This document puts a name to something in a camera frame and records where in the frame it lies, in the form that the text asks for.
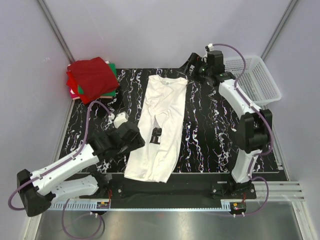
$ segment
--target pile of clothes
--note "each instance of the pile of clothes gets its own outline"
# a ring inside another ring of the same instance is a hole
[[[81,99],[88,104],[98,98],[111,99],[119,87],[116,65],[101,57],[79,60],[67,67],[66,74],[72,99]]]

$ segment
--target gray wall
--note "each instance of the gray wall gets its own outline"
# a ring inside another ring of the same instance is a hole
[[[65,58],[35,0],[0,7],[0,239],[21,240],[27,215],[8,208],[16,174],[48,165],[71,102]],[[18,196],[13,204],[22,207]]]
[[[100,56],[120,68],[160,68],[180,67],[212,42],[261,55],[290,0],[46,2],[75,59]]]
[[[300,1],[266,60],[282,99],[270,104],[285,163],[320,236],[320,1]]]

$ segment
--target black marble table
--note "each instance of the black marble table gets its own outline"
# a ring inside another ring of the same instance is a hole
[[[139,122],[143,107],[148,76],[167,78],[186,76],[179,69],[117,69],[120,87],[113,99],[99,99],[116,115],[127,112],[129,120]],[[89,137],[93,133],[113,128],[112,122],[97,104],[90,114]],[[87,106],[75,100],[64,137],[60,158],[76,150],[83,142]],[[174,173],[225,173],[233,169],[237,159],[234,137],[239,119],[230,104],[208,85],[189,81],[187,84],[185,111],[180,154]],[[105,159],[82,170],[90,173],[123,173],[129,155]],[[278,172],[274,153],[259,157],[255,172]]]

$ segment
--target red cloth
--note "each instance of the red cloth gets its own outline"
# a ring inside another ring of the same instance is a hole
[[[119,87],[116,76],[101,57],[76,61],[67,69],[71,71],[74,80],[83,89],[84,95],[91,100]]]
[[[80,97],[80,99],[82,100],[82,102],[84,104],[88,104],[90,103],[92,100],[90,100],[86,95],[80,95],[78,93],[78,84],[76,82],[76,80],[74,79],[74,76],[72,75],[72,73],[70,71],[67,71],[66,74],[68,75],[69,79],[66,82],[66,85],[69,86],[69,88],[72,89],[72,91]]]

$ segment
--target laundry basket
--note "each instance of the laundry basket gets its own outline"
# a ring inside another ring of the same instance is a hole
[[[239,86],[258,106],[281,99],[281,93],[264,61],[259,56],[245,56],[246,68],[239,79]],[[239,76],[244,68],[241,57],[226,57],[225,70]]]

